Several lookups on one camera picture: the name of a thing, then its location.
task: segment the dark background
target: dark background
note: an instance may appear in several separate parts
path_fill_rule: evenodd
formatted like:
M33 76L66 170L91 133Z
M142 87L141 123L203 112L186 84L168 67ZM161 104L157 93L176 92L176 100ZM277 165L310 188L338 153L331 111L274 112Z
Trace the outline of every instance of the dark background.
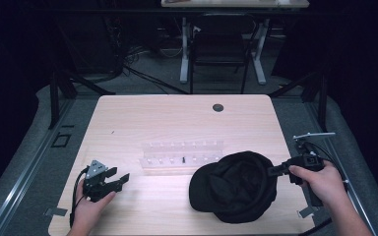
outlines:
M348 3L311 1L310 10L346 9L357 14L347 19L349 25L326 19L292 21L273 74L297 80L315 70L320 66L316 62L325 58L333 37L338 36L335 33L341 29L344 45L328 60L329 96L339 104L378 184L378 3L356 1L353 8L347 8ZM52 19L40 19L31 22L16 1L0 0L0 176L32 122L38 104L35 93L49 84L55 66L75 71L82 60L72 55L72 48ZM73 22L63 21L64 30L71 33L72 26L68 25ZM90 23L88 31L100 30L100 25L98 21ZM146 31L137 32L142 40L150 34L150 27L144 27ZM89 40L103 42L106 35ZM97 53L106 53L106 58L112 59L109 47L105 44L101 48ZM85 57L94 58L96 52L92 50ZM112 60L96 67L111 71L115 67Z

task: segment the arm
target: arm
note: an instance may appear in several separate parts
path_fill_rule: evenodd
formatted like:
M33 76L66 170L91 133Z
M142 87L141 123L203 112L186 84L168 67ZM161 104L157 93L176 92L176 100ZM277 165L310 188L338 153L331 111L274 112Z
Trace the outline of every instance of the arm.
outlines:
M339 171L333 163L324 162L325 168L319 172L294 165L291 165L289 171L308 182L315 195L330 213L338 235L372 235L360 215L355 211Z
M89 235L91 230L97 224L100 214L104 208L115 197L115 192L111 192L97 203L92 203L83 195L83 184L84 180L82 180L78 185L76 199L79 203L75 210L75 221L73 222L70 232L67 234L69 236Z

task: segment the wrist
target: wrist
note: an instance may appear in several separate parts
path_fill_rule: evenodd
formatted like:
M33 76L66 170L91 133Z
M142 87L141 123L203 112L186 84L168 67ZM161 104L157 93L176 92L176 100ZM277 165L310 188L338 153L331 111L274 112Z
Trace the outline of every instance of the wrist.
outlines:
M90 234L90 230L87 227L80 227L78 225L73 224L70 232L67 234L68 236L85 236Z
M336 198L329 200L327 203L324 203L324 206L329 212L354 208L351 200L346 193L338 195Z

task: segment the finger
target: finger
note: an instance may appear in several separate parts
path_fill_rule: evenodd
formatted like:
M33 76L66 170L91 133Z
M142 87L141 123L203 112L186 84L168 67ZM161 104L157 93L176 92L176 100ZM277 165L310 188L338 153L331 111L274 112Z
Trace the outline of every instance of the finger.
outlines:
M325 166L333 166L333 167L335 167L334 164L333 164L333 162L331 162L331 161L329 161L329 160L326 160L326 159L323 160L323 161L324 161L324 165L325 165Z
M84 182L85 179L82 179L79 184L78 188L76 189L76 199L80 199L84 195Z
M296 165L291 165L289 167L289 171L290 173L296 175L297 177L309 182L310 179L312 179L312 175L314 175L315 173L310 171L310 170L307 170L303 167L300 167L300 166L296 166Z
M97 204L100 205L101 208L106 207L116 196L114 191L110 192L108 195L103 197L103 199L97 201Z
M307 188L308 187L308 182L306 182L306 180L302 181L302 184L299 185L300 187L302 188Z

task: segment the black curtain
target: black curtain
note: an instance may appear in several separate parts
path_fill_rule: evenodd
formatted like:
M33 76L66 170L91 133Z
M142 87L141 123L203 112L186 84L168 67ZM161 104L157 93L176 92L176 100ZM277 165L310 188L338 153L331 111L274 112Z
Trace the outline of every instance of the black curtain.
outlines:
M311 6L331 2L311 1ZM378 184L378 2L334 6L351 17L292 24L273 75L298 80L328 63L328 94L341 108ZM340 44L330 51L336 40Z
M0 0L0 177L29 129L50 63L16 1Z

